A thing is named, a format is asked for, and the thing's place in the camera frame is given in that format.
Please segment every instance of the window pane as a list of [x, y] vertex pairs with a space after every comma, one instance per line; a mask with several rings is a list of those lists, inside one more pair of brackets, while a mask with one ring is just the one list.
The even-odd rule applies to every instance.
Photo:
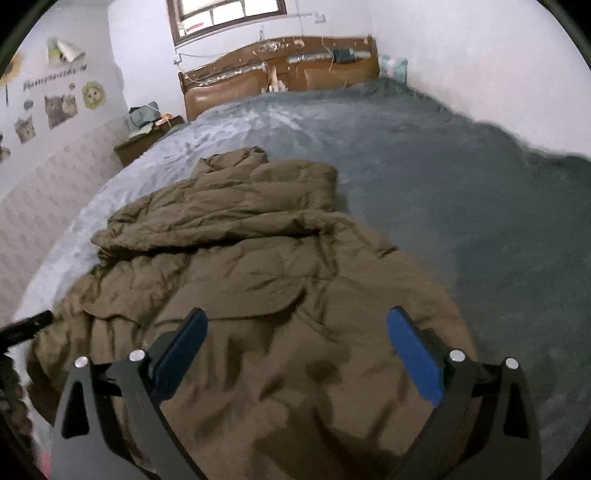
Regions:
[[222, 5], [213, 9], [213, 23], [215, 25], [242, 17], [244, 17], [244, 12], [240, 2], [232, 2], [231, 4]]
[[277, 12], [277, 0], [244, 0], [246, 15], [260, 15]]
[[201, 30], [202, 28], [207, 28], [212, 26], [212, 16], [209, 14], [209, 10], [206, 12], [202, 12], [197, 15], [193, 15], [189, 17], [183, 22], [184, 29], [186, 33], [196, 32], [197, 30]]
[[220, 2], [223, 2], [223, 0], [181, 0], [181, 6], [183, 7], [183, 13], [187, 15], [195, 10], [211, 7]]

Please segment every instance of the wooden bedside table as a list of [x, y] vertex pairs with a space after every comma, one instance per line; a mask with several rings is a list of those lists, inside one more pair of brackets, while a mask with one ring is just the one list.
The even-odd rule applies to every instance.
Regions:
[[160, 140], [172, 127], [183, 123], [184, 119], [182, 116], [175, 116], [170, 119], [170, 125], [168, 122], [163, 123], [159, 127], [153, 127], [147, 134], [138, 135], [121, 145], [117, 145], [114, 150], [121, 160], [123, 167], [125, 168], [134, 160], [140, 158], [143, 153]]

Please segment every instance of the bed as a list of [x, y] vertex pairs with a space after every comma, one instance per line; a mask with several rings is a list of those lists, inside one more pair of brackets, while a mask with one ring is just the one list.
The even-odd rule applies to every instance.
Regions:
[[[333, 61], [320, 58], [332, 43], [369, 58], [344, 64], [353, 75], [333, 74]], [[311, 56], [290, 63], [303, 54]], [[266, 65], [255, 66], [261, 58]], [[245, 47], [181, 76], [193, 121], [104, 185], [56, 243], [15, 317], [51, 308], [96, 264], [89, 239], [108, 217], [185, 179], [199, 158], [258, 145], [272, 159], [325, 161], [339, 172], [339, 209], [445, 286], [480, 359], [513, 355], [524, 366], [547, 476], [591, 410], [591, 164], [529, 150], [376, 77], [373, 40], [307, 37]], [[260, 95], [270, 87], [291, 91]]]

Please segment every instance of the brown jacket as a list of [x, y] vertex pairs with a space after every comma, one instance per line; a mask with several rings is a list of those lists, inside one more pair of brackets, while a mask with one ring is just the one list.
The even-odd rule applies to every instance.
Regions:
[[384, 479], [431, 412], [388, 310], [475, 352], [443, 288], [333, 211], [335, 185], [328, 164], [269, 163], [255, 147], [200, 160], [114, 214], [92, 240], [101, 265], [34, 342], [34, 404], [51, 419], [77, 356], [122, 359], [197, 306], [207, 339], [162, 408], [209, 478]]

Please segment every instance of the patterned wallpaper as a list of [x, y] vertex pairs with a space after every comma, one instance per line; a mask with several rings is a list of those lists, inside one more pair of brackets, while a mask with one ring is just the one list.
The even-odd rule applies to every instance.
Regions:
[[68, 225], [121, 170], [113, 147], [127, 139], [111, 120], [50, 157], [0, 202], [0, 327]]

